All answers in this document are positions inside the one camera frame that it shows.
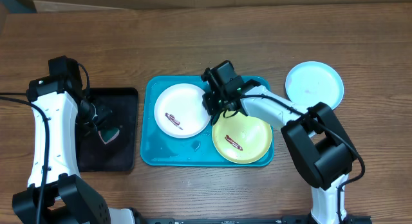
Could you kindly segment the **green and pink sponge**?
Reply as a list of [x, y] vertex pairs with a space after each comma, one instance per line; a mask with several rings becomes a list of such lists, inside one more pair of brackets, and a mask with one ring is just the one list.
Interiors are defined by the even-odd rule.
[[120, 130], [117, 127], [105, 128], [98, 131], [98, 135], [105, 145], [115, 140], [119, 136], [119, 134]]

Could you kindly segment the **white plate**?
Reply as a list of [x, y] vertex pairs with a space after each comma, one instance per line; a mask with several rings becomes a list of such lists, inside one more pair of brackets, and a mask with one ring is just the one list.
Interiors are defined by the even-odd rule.
[[204, 94], [203, 89], [188, 83], [165, 89], [154, 105], [157, 126], [174, 138], [190, 138], [202, 132], [211, 119], [203, 106]]

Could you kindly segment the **yellow green plate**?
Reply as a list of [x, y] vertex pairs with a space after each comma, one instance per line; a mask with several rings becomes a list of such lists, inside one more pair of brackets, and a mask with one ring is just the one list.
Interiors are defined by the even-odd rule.
[[224, 159], [238, 164], [254, 163], [268, 152], [272, 128], [258, 118], [228, 111], [213, 125], [212, 141]]

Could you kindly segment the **light blue plate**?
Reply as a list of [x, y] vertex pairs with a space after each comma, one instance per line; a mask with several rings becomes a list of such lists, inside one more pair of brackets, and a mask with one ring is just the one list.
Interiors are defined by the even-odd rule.
[[323, 102], [335, 109], [343, 100], [341, 76], [323, 62], [306, 61], [294, 66], [285, 79], [287, 97], [299, 105]]

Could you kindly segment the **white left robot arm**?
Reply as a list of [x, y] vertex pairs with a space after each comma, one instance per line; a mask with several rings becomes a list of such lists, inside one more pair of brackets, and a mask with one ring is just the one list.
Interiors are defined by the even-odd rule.
[[23, 223], [110, 223], [104, 198], [81, 177], [75, 126], [86, 99], [79, 63], [66, 56], [49, 60], [49, 75], [29, 83], [35, 117], [35, 151], [25, 191], [12, 208]]

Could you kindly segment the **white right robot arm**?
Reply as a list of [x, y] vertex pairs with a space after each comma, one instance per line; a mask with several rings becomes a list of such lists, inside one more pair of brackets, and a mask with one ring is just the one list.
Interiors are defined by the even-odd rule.
[[206, 68], [201, 79], [210, 87], [203, 106], [213, 124], [226, 111], [234, 111], [280, 130], [295, 168], [311, 186], [312, 220], [346, 223], [345, 186], [365, 172], [349, 177], [353, 162], [363, 160], [329, 105], [298, 106], [256, 80], [243, 80], [228, 60]]

